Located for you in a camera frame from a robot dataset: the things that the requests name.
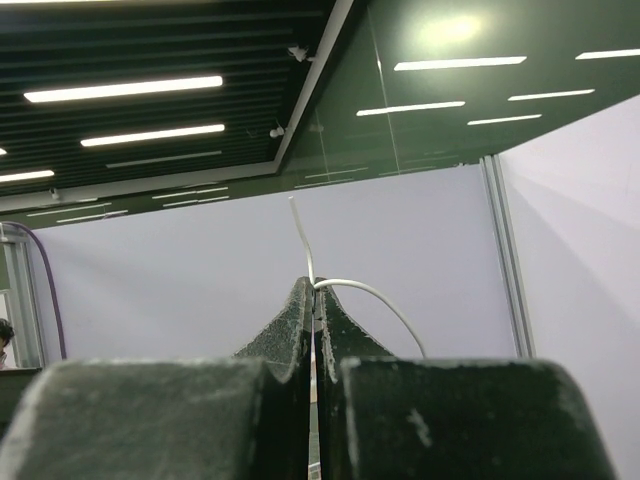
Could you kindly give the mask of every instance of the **white wire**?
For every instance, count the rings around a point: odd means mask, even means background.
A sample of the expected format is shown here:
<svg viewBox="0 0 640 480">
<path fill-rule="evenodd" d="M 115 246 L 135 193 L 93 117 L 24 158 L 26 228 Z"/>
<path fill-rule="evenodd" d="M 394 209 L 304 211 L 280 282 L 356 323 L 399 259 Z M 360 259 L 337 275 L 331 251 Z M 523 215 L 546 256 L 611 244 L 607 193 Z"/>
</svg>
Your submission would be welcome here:
<svg viewBox="0 0 640 480">
<path fill-rule="evenodd" d="M 359 288 L 360 290 L 364 290 L 365 292 L 369 292 L 370 294 L 378 297 L 387 307 L 391 309 L 393 313 L 400 319 L 400 321 L 404 324 L 404 326 L 409 330 L 409 333 L 413 337 L 413 339 L 418 344 L 418 348 L 420 349 L 420 353 L 426 359 L 427 358 L 427 350 L 424 347 L 424 344 L 418 337 L 418 334 L 411 326 L 411 322 L 409 319 L 400 311 L 400 309 L 391 301 L 389 297 L 385 294 L 376 290 L 375 288 L 367 285 L 366 283 L 356 282 L 355 280 L 343 280 L 339 278 L 333 278 L 329 280 L 322 280 L 316 283 L 316 277 L 313 272 L 313 256 L 311 255 L 311 246 L 309 245 L 309 241 L 307 240 L 307 236 L 304 233 L 304 228 L 302 227 L 302 222 L 300 221 L 300 215 L 298 214 L 298 208 L 296 207 L 296 201 L 293 197 L 289 197 L 289 205 L 291 205 L 291 212 L 293 213 L 293 219 L 296 223 L 296 228 L 298 229 L 298 234 L 300 235 L 300 240 L 302 240 L 302 244 L 304 245 L 305 253 L 307 254 L 307 266 L 309 267 L 309 279 L 311 281 L 311 285 L 315 290 L 320 290 L 323 287 L 329 287 L 331 285 L 339 285 L 343 287 L 353 287 Z"/>
<path fill-rule="evenodd" d="M 322 287 L 329 287 L 331 285 L 340 285 L 340 286 L 343 286 L 343 287 L 359 288 L 360 290 L 364 290 L 365 292 L 369 292 L 371 295 L 374 295 L 374 296 L 378 297 L 380 300 L 382 300 L 385 303 L 385 305 L 387 307 L 389 307 L 393 313 L 396 314 L 396 316 L 400 319 L 400 321 L 402 323 L 404 323 L 404 326 L 407 327 L 407 330 L 409 330 L 409 333 L 411 334 L 413 339 L 418 344 L 418 348 L 420 348 L 420 353 L 422 354 L 422 356 L 425 359 L 427 358 L 427 351 L 424 348 L 424 345 L 423 345 L 422 341 L 420 340 L 420 337 L 418 337 L 418 334 L 416 333 L 416 331 L 411 326 L 411 322 L 400 311 L 400 309 L 391 301 L 391 299 L 389 297 L 387 297 L 384 293 L 376 290 L 373 287 L 370 287 L 366 283 L 356 282 L 355 280 L 342 280 L 340 278 L 332 278 L 330 280 L 322 280 L 321 282 L 316 283 L 313 286 L 313 288 L 315 288 L 316 290 L 319 290 Z"/>
<path fill-rule="evenodd" d="M 307 254 L 307 266 L 309 267 L 309 280 L 311 280 L 311 285 L 315 285 L 316 277 L 313 273 L 313 257 L 311 256 L 311 246 L 309 246 L 309 241 L 307 240 L 307 236 L 304 234 L 304 228 L 302 228 L 300 215 L 298 215 L 298 207 L 296 207 L 295 198 L 289 197 L 289 205 L 291 205 L 291 213 L 293 213 L 293 219 L 296 222 L 296 228 L 298 229 L 300 240 L 302 240 L 302 244 L 304 245 L 304 251 Z"/>
</svg>

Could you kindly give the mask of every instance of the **white backdrop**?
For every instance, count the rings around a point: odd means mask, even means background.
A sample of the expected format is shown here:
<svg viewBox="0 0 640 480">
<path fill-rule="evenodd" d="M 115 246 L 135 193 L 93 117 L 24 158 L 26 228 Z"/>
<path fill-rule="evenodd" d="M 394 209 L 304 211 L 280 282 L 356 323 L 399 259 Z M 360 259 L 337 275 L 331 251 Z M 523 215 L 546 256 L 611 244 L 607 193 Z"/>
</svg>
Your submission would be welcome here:
<svg viewBox="0 0 640 480">
<path fill-rule="evenodd" d="M 500 155 L 537 353 L 640 472 L 640 97 Z"/>
<path fill-rule="evenodd" d="M 229 355 L 306 275 L 287 197 L 39 230 L 71 357 Z M 496 243 L 477 165 L 295 192 L 319 276 L 389 295 L 433 356 L 512 356 Z M 42 265 L 48 356 L 57 348 Z M 401 356 L 419 351 L 375 297 L 337 289 L 345 308 Z"/>
</svg>

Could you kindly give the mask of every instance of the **metal frame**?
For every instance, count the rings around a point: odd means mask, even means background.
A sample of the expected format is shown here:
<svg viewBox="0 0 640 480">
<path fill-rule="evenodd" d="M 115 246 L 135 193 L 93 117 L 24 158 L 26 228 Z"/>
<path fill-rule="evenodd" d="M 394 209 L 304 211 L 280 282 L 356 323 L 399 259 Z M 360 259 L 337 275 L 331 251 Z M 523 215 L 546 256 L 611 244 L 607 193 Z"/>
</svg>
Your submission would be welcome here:
<svg viewBox="0 0 640 480">
<path fill-rule="evenodd" d="M 502 276 L 511 311 L 516 352 L 519 357 L 533 358 L 536 356 L 535 345 L 520 275 L 520 263 L 511 226 L 500 159 L 497 155 L 483 157 L 480 159 L 480 166 L 484 174 L 496 232 Z"/>
<path fill-rule="evenodd" d="M 16 332 L 12 341 L 16 365 L 19 368 L 41 368 L 45 366 L 45 355 L 31 281 L 29 238 L 13 227 L 5 226 L 4 231 L 7 240 L 1 243 L 9 277 L 7 308 Z"/>
</svg>

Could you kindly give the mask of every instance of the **ceiling beam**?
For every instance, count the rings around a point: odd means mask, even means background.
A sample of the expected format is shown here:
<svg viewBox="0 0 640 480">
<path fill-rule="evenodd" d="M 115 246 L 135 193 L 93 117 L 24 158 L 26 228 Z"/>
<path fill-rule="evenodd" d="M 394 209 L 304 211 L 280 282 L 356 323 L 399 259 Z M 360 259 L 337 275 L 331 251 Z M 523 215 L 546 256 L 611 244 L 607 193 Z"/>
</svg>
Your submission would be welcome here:
<svg viewBox="0 0 640 480">
<path fill-rule="evenodd" d="M 177 173 L 174 175 L 163 175 L 160 177 L 142 178 L 138 180 L 123 180 L 120 182 L 102 183 L 99 185 L 88 185 L 85 187 L 59 189 L 57 191 L 60 196 L 58 200 L 54 200 L 49 192 L 0 197 L 0 212 L 31 210 L 45 206 L 53 207 L 62 203 L 67 204 L 78 202 L 87 198 L 111 198 L 122 195 L 152 192 L 155 190 L 180 188 L 185 185 L 195 183 L 224 182 L 239 178 L 271 175 L 275 172 L 276 169 L 274 167 L 274 163 L 266 162 L 253 165 L 242 165 L 238 167 L 214 168 L 199 172 Z"/>
<path fill-rule="evenodd" d="M 307 79 L 304 82 L 304 86 L 302 87 L 296 106 L 294 107 L 293 113 L 291 114 L 291 119 L 289 120 L 287 131 L 284 134 L 284 137 L 282 137 L 282 142 L 280 142 L 280 147 L 278 148 L 278 152 L 276 153 L 276 157 L 274 160 L 276 170 L 280 167 L 280 163 L 282 162 L 282 158 L 284 157 L 284 154 L 289 147 L 289 143 L 291 143 L 293 134 L 295 133 L 296 128 L 298 128 L 298 124 L 300 123 L 302 114 L 304 113 L 304 110 L 307 107 L 309 100 L 311 99 L 313 90 L 318 84 L 320 75 L 322 74 L 322 71 L 327 64 L 329 54 L 331 53 L 331 50 L 333 50 L 333 46 L 338 39 L 338 35 L 340 34 L 342 26 L 347 19 L 347 15 L 351 10 L 353 1 L 354 0 L 336 0 L 335 5 L 333 6 L 331 16 L 329 17 L 327 26 L 324 29 L 324 33 L 322 34 L 322 39 L 320 40 L 320 44 L 318 45 L 318 51 L 316 52 L 315 60 L 313 61 L 313 64 L 309 69 Z"/>
</svg>

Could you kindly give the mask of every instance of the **person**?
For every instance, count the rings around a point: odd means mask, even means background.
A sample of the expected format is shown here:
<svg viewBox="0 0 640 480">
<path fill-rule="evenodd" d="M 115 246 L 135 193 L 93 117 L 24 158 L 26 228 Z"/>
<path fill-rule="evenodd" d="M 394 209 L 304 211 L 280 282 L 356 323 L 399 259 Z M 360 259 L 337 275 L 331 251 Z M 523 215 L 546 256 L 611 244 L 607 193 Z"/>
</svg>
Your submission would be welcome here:
<svg viewBox="0 0 640 480">
<path fill-rule="evenodd" d="M 0 370 L 5 368 L 4 362 L 7 359 L 7 352 L 4 349 L 7 348 L 7 345 L 15 336 L 16 334 L 11 324 L 4 318 L 0 318 Z"/>
</svg>

